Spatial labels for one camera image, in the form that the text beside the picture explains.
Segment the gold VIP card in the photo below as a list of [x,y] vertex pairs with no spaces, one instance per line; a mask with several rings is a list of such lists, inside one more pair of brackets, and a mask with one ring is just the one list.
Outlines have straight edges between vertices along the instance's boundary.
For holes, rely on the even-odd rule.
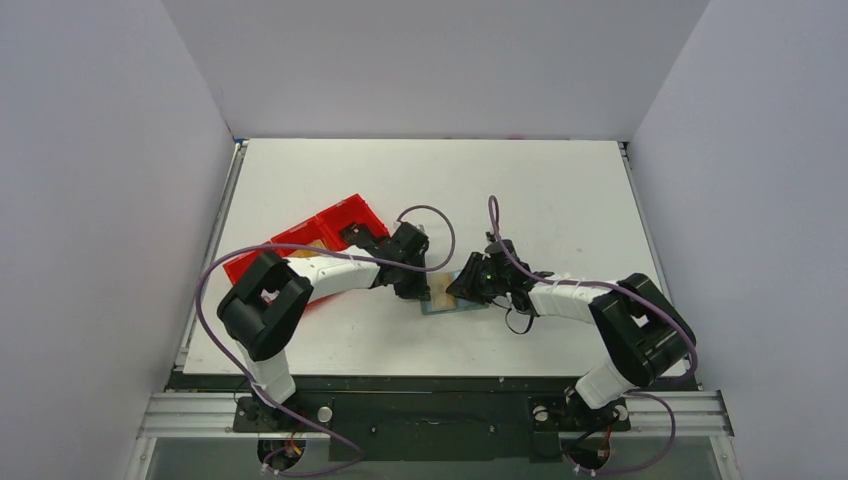
[[447,292],[453,280],[453,274],[450,272],[433,273],[427,276],[430,290],[430,300],[427,303],[429,312],[445,312],[458,307],[458,300]]

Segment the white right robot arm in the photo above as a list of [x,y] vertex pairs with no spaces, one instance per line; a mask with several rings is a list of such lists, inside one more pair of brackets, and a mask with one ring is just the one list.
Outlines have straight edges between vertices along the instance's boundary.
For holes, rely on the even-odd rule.
[[531,319],[559,317],[597,328],[607,355],[563,402],[566,418],[578,427],[592,425],[608,404],[651,386],[695,350],[690,327],[648,276],[610,283],[532,271],[509,240],[472,253],[446,291],[479,304],[504,297]]

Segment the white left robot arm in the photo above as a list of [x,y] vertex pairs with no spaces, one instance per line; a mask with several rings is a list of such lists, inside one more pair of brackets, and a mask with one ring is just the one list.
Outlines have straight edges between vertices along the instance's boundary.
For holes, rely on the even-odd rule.
[[[237,342],[253,386],[268,394],[258,413],[272,429],[285,430],[297,420],[299,405],[292,397],[296,386],[285,348],[309,304],[350,290],[389,285],[404,300],[429,297],[423,272],[369,261],[424,267],[429,238],[423,230],[403,222],[393,235],[376,236],[367,225],[351,223],[340,236],[348,245],[340,258],[261,253],[217,307],[217,317]],[[360,256],[368,260],[360,261]]]

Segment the green leather card holder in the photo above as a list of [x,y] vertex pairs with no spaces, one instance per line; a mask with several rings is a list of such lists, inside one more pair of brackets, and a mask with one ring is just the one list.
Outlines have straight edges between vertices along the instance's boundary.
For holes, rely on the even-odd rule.
[[420,301],[421,314],[425,316],[459,313],[487,309],[488,305],[455,297],[447,287],[458,278],[459,271],[433,272],[426,275],[430,299]]

